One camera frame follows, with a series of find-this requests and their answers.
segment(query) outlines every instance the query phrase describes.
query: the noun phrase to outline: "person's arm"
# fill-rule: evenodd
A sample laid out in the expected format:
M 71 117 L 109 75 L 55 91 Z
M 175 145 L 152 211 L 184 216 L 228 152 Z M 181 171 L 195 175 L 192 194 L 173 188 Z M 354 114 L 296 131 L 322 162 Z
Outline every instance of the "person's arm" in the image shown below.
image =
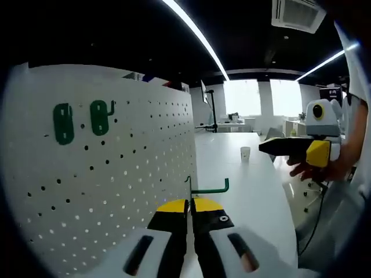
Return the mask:
M 368 116 L 367 103 L 361 100 L 361 104 L 357 109 L 355 117 L 354 131 L 347 139 L 347 143 L 340 147 L 340 156 L 337 160 L 330 162 L 328 167 L 318 170 L 306 162 L 295 161 L 294 158 L 288 160 L 288 165 L 300 163 L 290 172 L 292 177 L 302 173 L 300 179 L 314 178 L 318 181 L 327 180 L 341 180 L 352 168 L 352 166 L 361 157 L 363 141 L 365 139 L 366 125 Z

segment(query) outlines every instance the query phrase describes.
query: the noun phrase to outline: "sleeve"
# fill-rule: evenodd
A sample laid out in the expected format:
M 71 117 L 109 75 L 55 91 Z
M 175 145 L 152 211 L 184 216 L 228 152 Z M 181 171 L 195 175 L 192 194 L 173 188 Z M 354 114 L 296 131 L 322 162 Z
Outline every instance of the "sleeve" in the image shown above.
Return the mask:
M 343 32 L 343 30 L 340 28 L 339 25 L 335 24 L 335 28 L 337 30 L 337 33 L 339 34 L 341 44 L 343 46 L 343 49 L 345 50 L 345 57 L 347 59 L 349 77 L 350 77 L 349 92 L 367 102 L 366 94 L 361 85 L 361 81 L 359 80 L 358 70 L 354 63 L 356 54 L 354 50 L 346 51 L 346 49 L 350 47 L 354 42 L 351 42 L 348 39 L 348 37 L 346 36 L 346 34 Z

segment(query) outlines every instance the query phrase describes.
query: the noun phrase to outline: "window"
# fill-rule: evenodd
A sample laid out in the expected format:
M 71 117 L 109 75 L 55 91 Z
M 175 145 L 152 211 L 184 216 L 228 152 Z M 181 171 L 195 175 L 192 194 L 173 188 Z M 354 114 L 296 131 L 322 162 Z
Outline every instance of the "window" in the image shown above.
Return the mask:
M 299 83 L 271 79 L 273 115 L 298 117 L 303 111 Z
M 261 115 L 256 79 L 225 81 L 224 95 L 227 114 L 237 112 L 239 116 Z

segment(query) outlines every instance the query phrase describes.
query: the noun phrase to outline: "white pegboard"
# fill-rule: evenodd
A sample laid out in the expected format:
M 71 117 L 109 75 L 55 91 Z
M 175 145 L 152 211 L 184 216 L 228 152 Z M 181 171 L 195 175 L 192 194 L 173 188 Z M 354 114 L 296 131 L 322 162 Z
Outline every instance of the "white pegboard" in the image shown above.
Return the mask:
M 158 206 L 197 188 L 191 96 L 167 87 L 55 65 L 11 74 L 2 106 L 1 172 L 24 239 L 56 275 L 85 273 Z M 114 100 L 109 131 L 90 104 Z M 59 145 L 53 109 L 72 107 L 74 139 Z

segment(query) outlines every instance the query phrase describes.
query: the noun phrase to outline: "black cable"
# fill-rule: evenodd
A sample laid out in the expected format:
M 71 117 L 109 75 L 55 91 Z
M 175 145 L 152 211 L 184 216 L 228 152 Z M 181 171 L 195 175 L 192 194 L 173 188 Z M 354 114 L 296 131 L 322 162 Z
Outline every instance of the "black cable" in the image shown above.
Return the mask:
M 316 223 L 314 225 L 314 228 L 313 228 L 313 231 L 312 231 L 312 234 L 311 234 L 311 237 L 309 238 L 309 240 L 307 241 L 307 244 L 304 246 L 304 249 L 300 252 L 299 254 L 299 257 L 304 253 L 304 251 L 307 249 L 308 245 L 310 244 L 313 236 L 314 236 L 314 233 L 315 231 L 317 230 L 317 226 L 318 226 L 318 223 L 319 223 L 319 219 L 321 217 L 321 211 L 322 211 L 322 205 L 323 205 L 323 199 L 325 198 L 325 193 L 326 193 L 326 190 L 324 188 L 322 188 L 322 199 L 321 199 L 321 204 L 319 205 L 319 211 L 318 211 L 318 216 L 317 216 L 317 220 L 316 220 Z

